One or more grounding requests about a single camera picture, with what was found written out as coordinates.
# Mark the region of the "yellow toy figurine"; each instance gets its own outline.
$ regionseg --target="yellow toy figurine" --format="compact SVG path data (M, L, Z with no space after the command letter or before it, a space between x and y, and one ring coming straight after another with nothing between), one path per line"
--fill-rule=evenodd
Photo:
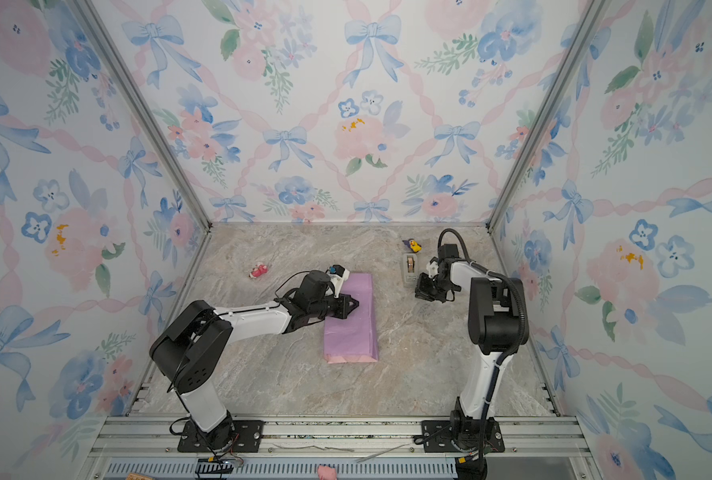
M402 242L404 242L404 244L415 253L423 249L423 247L420 246L418 242L414 241L414 238L410 238L409 240L402 240Z

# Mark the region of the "pink object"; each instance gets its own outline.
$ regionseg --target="pink object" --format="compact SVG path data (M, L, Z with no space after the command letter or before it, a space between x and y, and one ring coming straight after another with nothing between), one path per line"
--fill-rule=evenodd
M318 480L338 480L338 471L332 467L320 465L316 473Z
M359 301L346 320L328 317L324 322L324 358L329 363L376 362L378 328L372 300L372 274L351 274L342 293Z
M249 278L258 278L260 275L265 275L268 273L268 266L263 263L258 263L252 272L249 273Z

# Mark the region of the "floral wallpaper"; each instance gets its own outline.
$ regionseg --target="floral wallpaper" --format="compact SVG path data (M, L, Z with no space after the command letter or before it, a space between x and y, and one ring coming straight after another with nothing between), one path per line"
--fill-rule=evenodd
M586 1L95 6L214 221L481 222Z
M203 231L63 2L0 0L0 478L73 478Z
M712 2L605 15L496 244L604 478L712 478Z

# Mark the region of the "small toy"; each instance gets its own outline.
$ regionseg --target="small toy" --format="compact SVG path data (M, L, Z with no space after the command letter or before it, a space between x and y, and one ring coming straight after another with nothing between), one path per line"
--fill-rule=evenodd
M410 238L409 240L402 240L402 242L404 242L404 244L415 253L423 249L423 247L418 242L414 241L414 238Z
M265 265L263 262L258 262L257 265L255 265L255 268L252 269L252 272L249 273L249 278L251 279L257 279L262 275L265 275L268 273L268 266Z

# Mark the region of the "gray marble surface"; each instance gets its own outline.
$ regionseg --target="gray marble surface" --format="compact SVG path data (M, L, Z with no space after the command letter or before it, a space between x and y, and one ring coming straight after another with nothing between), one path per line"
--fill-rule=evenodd
M426 302L404 288L399 262L415 238L418 263L435 255L443 226L217 226L187 302L246 306L270 301L274 290L300 270L342 264L374 279L380 361L327 364L323 326L287 335L255 337L230 345L213 374L218 394L234 413L264 415L448 415L474 358L468 340L467 296ZM470 256L499 270L486 230L459 226ZM454 241L448 234L445 240ZM247 273L258 261L270 271ZM299 284L302 276L285 286ZM549 415L530 354L522 348L501 376L494 408L499 416ZM157 372L142 412L182 412L169 381Z

